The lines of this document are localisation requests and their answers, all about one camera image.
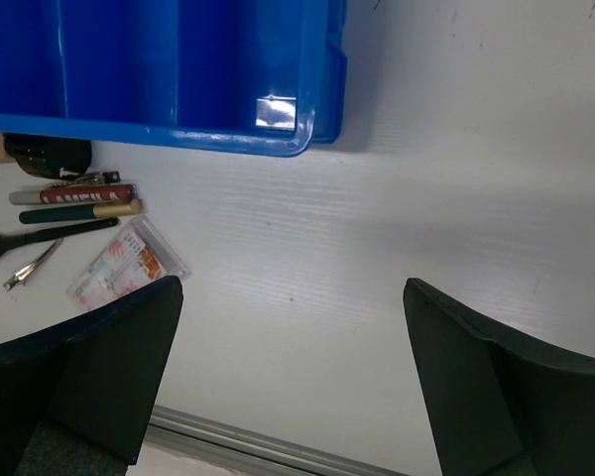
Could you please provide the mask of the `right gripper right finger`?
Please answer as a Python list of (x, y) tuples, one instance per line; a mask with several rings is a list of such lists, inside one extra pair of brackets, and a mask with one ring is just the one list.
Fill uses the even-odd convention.
[(595, 358), (420, 279), (403, 305), (443, 474), (595, 475)]

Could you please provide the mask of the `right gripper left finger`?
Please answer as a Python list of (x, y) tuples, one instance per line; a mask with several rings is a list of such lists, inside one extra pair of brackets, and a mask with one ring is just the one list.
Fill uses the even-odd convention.
[(0, 475), (124, 475), (136, 464), (177, 332), (167, 276), (0, 344)]

